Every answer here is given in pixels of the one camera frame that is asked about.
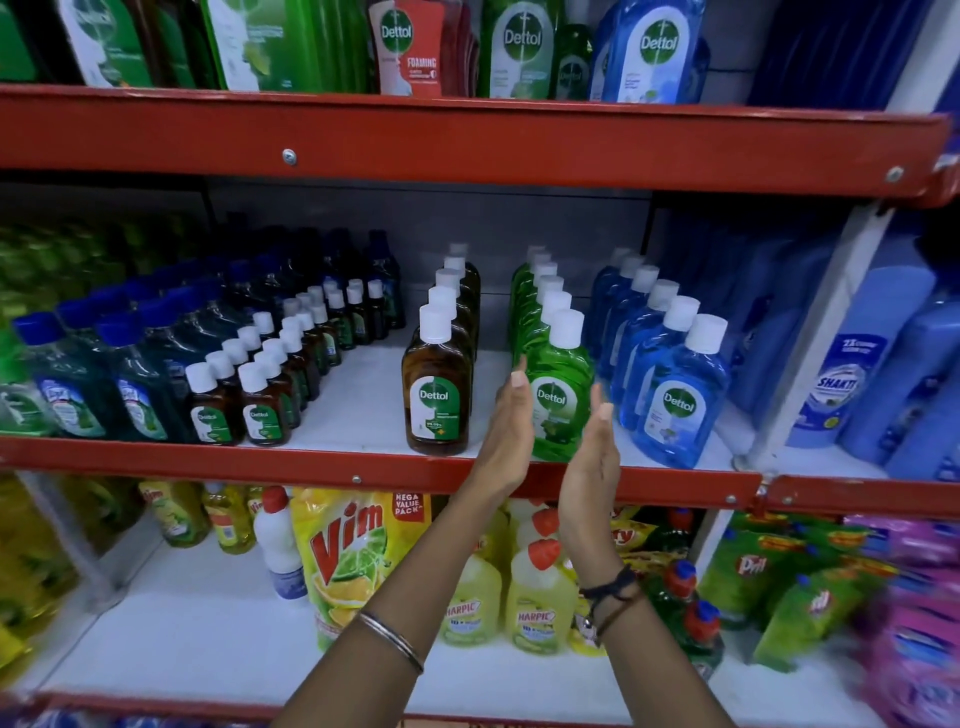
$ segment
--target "dettol logo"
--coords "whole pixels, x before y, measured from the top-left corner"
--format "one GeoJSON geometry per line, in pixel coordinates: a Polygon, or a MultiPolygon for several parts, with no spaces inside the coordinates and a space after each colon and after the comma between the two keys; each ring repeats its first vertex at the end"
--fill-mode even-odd
{"type": "Polygon", "coordinates": [[[685,389],[675,387],[663,393],[663,408],[674,417],[689,417],[697,409],[697,401],[685,389]]]}
{"type": "Polygon", "coordinates": [[[410,50],[414,42],[414,25],[409,15],[396,9],[384,12],[380,20],[380,39],[391,53],[402,55],[410,50]]]}
{"type": "Polygon", "coordinates": [[[658,20],[640,38],[640,56],[650,65],[660,65],[673,58],[680,44],[680,32],[669,20],[658,20]]]}
{"type": "Polygon", "coordinates": [[[540,52],[543,28],[529,12],[518,12],[503,30],[503,46],[514,61],[529,61],[540,52]]]}

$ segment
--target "metal bangle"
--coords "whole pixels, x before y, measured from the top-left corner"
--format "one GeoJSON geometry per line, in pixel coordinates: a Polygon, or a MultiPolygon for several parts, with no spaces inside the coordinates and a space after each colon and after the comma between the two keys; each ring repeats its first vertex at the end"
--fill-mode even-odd
{"type": "Polygon", "coordinates": [[[414,666],[417,675],[423,675],[423,663],[420,661],[420,658],[417,657],[417,653],[414,652],[413,646],[402,636],[398,635],[382,621],[367,612],[358,612],[354,619],[359,619],[363,624],[370,627],[374,633],[396,647],[396,649],[407,658],[407,661],[414,666]]]}

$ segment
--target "white shelf panel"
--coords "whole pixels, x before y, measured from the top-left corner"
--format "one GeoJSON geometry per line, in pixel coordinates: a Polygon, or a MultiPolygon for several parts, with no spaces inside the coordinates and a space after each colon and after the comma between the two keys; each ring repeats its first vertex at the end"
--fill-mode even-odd
{"type": "MultiPolygon", "coordinates": [[[[710,682],[741,726],[882,728],[852,697],[847,658],[825,650],[798,672],[728,657],[710,682]]],[[[220,551],[211,536],[162,546],[127,598],[102,615],[46,681],[49,692],[144,700],[281,706],[320,659],[309,606],[276,599],[256,550],[220,551]]],[[[565,652],[528,655],[500,639],[473,649],[438,643],[407,713],[581,725],[629,725],[610,663],[565,652]]]]}

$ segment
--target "yellow bottle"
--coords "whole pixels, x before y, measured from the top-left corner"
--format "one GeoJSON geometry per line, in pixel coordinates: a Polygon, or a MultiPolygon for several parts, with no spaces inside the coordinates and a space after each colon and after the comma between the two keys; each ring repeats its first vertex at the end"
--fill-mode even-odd
{"type": "Polygon", "coordinates": [[[534,541],[511,562],[506,628],[517,647],[553,655],[566,644],[577,603],[577,585],[557,568],[560,542],[534,541]]]}
{"type": "Polygon", "coordinates": [[[250,511],[236,486],[205,483],[204,510],[224,553],[247,553],[256,545],[250,511]]]}

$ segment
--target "plastic bottle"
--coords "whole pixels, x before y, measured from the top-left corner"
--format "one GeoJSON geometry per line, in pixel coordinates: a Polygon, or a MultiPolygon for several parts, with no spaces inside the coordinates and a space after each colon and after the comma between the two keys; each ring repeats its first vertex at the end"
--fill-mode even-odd
{"type": "Polygon", "coordinates": [[[271,485],[263,489],[262,500],[263,508],[253,519],[253,532],[267,563],[274,592],[287,603],[302,604],[306,599],[306,583],[287,492],[282,486],[271,485]]]}
{"type": "Polygon", "coordinates": [[[631,351],[632,363],[625,375],[626,386],[620,403],[620,424],[633,431],[640,417],[646,415],[647,392],[653,379],[654,368],[662,357],[680,346],[697,316],[700,302],[688,296],[674,296],[663,321],[656,327],[647,328],[646,334],[637,341],[631,351]]]}
{"type": "Polygon", "coordinates": [[[468,444],[471,365],[452,336],[440,307],[420,307],[420,335],[403,355],[402,376],[407,444],[423,454],[455,455],[468,444]]]}
{"type": "Polygon", "coordinates": [[[593,363],[581,346],[584,314],[553,314],[548,344],[530,350],[527,378],[534,397],[534,454],[568,462],[590,416],[593,363]]]}
{"type": "Polygon", "coordinates": [[[534,541],[510,562],[510,590],[504,609],[510,641],[526,652],[554,655],[566,644],[577,585],[556,566],[556,539],[534,541]]]}
{"type": "Polygon", "coordinates": [[[250,511],[237,487],[204,483],[204,490],[204,510],[217,534],[220,550],[236,555],[256,546],[250,511]]]}
{"type": "Polygon", "coordinates": [[[202,444],[239,445],[246,429],[243,424],[242,395],[217,381],[207,362],[186,368],[191,395],[187,400],[190,420],[202,444]]]}
{"type": "Polygon", "coordinates": [[[692,60],[703,0],[623,0],[611,38],[603,100],[676,104],[692,60]]]}
{"type": "Polygon", "coordinates": [[[244,424],[251,443],[271,448],[289,442],[293,409],[289,387],[268,382],[258,362],[241,364],[238,371],[243,387],[244,424]]]}
{"type": "Polygon", "coordinates": [[[698,313],[684,343],[654,367],[634,444],[668,468],[692,469],[723,408],[730,372],[717,353],[727,321],[698,313]]]}
{"type": "Polygon", "coordinates": [[[130,423],[109,371],[67,338],[52,313],[21,316],[13,328],[60,430],[72,437],[125,439],[130,423]]]}
{"type": "Polygon", "coordinates": [[[935,303],[914,316],[853,407],[840,446],[883,465],[924,413],[960,358],[960,301],[935,303]]]}

